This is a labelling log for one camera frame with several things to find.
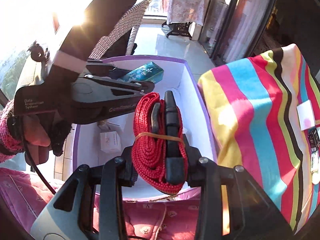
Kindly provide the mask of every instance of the red rope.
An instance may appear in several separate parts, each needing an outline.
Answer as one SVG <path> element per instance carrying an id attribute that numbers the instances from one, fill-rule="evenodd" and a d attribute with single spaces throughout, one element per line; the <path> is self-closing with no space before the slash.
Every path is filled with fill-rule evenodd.
<path id="1" fill-rule="evenodd" d="M 165 135 L 164 124 L 164 100 L 160 100 L 158 93 L 151 92 L 141 98 L 137 105 L 133 131 L 137 137 L 142 132 L 151 132 L 151 112 L 155 103 L 160 102 L 161 107 L 158 115 L 159 134 Z M 178 137 L 182 138 L 182 119 L 179 113 L 180 129 Z M 185 176 L 187 175 L 188 159 L 185 148 L 178 142 L 179 149 L 185 161 Z M 165 181 L 165 140 L 155 139 L 150 136 L 141 136 L 136 139 L 132 147 L 132 162 L 138 174 L 157 190 L 168 194 L 177 194 L 183 183 L 171 185 Z"/>

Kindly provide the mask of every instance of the small white box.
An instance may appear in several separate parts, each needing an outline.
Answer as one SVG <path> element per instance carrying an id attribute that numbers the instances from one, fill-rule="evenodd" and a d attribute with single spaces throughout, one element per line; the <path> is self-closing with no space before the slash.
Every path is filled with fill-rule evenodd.
<path id="1" fill-rule="evenodd" d="M 106 153 L 121 153 L 121 141 L 117 132 L 100 133 L 101 150 Z"/>

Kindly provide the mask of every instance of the striped fabric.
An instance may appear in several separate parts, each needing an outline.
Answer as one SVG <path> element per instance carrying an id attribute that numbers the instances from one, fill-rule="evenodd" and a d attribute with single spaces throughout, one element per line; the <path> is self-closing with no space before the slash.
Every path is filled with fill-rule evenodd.
<path id="1" fill-rule="evenodd" d="M 131 28 L 131 34 L 128 41 L 126 55 L 131 55 L 134 40 L 137 36 L 139 26 L 142 22 L 142 18 L 146 9 L 148 8 L 152 0 L 143 0 L 132 6 L 122 18 L 118 21 L 113 31 L 108 36 L 103 36 L 93 48 L 89 58 L 100 59 L 105 52 L 121 38 L 125 33 L 127 33 Z"/>
<path id="2" fill-rule="evenodd" d="M 199 87 L 220 147 L 218 164 L 243 165 L 298 232 L 320 201 L 296 108 L 311 100 L 319 124 L 320 92 L 298 47 L 213 68 Z"/>

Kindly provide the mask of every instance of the hand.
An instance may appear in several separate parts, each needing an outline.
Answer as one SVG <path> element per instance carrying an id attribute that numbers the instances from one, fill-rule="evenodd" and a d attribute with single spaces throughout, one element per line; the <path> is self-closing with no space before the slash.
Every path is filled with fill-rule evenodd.
<path id="1" fill-rule="evenodd" d="M 29 142 L 28 149 L 35 164 L 46 162 L 48 149 L 44 147 L 50 145 L 50 138 L 40 124 L 39 118 L 36 115 L 24 116 L 23 128 L 25 139 Z"/>

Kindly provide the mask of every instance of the screw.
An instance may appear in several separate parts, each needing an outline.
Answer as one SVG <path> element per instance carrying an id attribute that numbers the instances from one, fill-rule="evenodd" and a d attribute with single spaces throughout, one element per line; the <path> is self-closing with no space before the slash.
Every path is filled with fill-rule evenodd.
<path id="1" fill-rule="evenodd" d="M 79 171 L 85 171 L 88 169 L 88 167 L 89 167 L 88 165 L 83 164 L 79 167 Z"/>
<path id="2" fill-rule="evenodd" d="M 236 170 L 237 172 L 243 172 L 243 171 L 244 171 L 244 167 L 241 166 L 241 165 L 237 165 L 237 166 L 235 167 L 235 170 Z"/>
<path id="3" fill-rule="evenodd" d="M 115 158 L 115 163 L 122 163 L 124 160 L 122 157 L 116 157 Z"/>
<path id="4" fill-rule="evenodd" d="M 208 158 L 206 158 L 206 157 L 201 157 L 200 159 L 199 159 L 199 162 L 201 163 L 201 164 L 205 164 L 205 163 L 207 163 L 209 160 L 208 160 Z"/>

